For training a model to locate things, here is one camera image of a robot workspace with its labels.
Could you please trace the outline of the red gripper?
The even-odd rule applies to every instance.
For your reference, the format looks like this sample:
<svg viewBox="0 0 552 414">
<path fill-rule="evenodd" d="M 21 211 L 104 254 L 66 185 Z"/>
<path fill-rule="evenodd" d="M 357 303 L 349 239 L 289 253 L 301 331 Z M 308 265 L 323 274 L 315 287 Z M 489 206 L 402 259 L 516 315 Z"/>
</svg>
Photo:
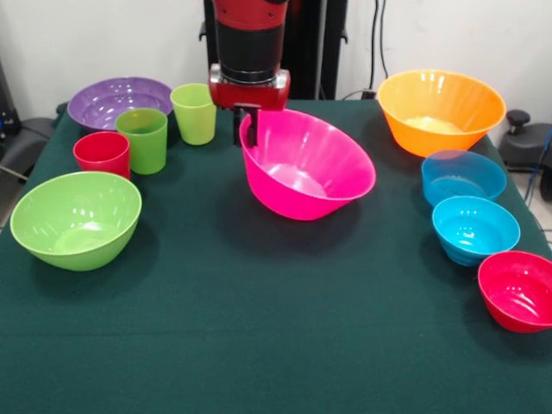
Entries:
<svg viewBox="0 0 552 414">
<path fill-rule="evenodd" d="M 221 65 L 216 63 L 210 67 L 210 96 L 213 103 L 221 108 L 232 110 L 234 107 L 255 107 L 263 110 L 282 110 L 285 108 L 291 85 L 291 74 L 280 69 L 276 76 L 264 83 L 239 84 L 225 78 Z M 258 109 L 246 109 L 250 117 L 247 134 L 247 146 L 258 144 Z M 241 146 L 240 127 L 242 110 L 233 110 L 233 142 Z"/>
</svg>

